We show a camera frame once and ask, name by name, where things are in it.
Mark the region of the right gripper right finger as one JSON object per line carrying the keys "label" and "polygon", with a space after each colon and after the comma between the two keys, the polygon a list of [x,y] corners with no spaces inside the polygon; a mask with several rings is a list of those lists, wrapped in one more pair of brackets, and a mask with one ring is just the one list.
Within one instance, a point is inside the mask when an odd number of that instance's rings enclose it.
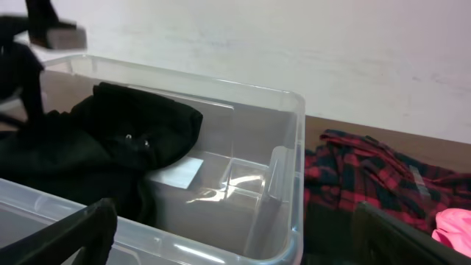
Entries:
{"label": "right gripper right finger", "polygon": [[470,258],[367,202],[352,218],[353,248],[360,264],[470,265]]}

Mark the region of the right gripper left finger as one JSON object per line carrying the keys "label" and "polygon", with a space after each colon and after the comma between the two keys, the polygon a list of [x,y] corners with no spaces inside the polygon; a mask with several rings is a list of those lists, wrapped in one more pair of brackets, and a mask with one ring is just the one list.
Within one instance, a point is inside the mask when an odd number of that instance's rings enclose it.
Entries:
{"label": "right gripper left finger", "polygon": [[114,243],[118,216],[112,199],[103,198],[31,236],[1,248],[7,265],[105,265]]}

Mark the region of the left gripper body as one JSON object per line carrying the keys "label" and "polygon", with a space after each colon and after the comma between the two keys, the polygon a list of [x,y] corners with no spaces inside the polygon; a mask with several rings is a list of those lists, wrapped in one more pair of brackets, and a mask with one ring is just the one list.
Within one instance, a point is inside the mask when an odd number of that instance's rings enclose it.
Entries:
{"label": "left gripper body", "polygon": [[15,41],[15,36],[43,26],[43,19],[37,15],[1,17],[1,100],[19,97],[29,123],[44,116],[40,87],[43,65],[27,45]]}

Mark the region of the large black garment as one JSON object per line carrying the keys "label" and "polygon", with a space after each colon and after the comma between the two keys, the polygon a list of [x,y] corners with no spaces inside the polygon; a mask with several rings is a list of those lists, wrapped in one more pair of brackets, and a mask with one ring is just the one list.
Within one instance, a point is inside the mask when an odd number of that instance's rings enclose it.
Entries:
{"label": "large black garment", "polygon": [[3,132],[1,177],[83,205],[111,198],[119,216],[153,225],[145,176],[186,156],[202,122],[191,106],[101,82],[70,111]]}

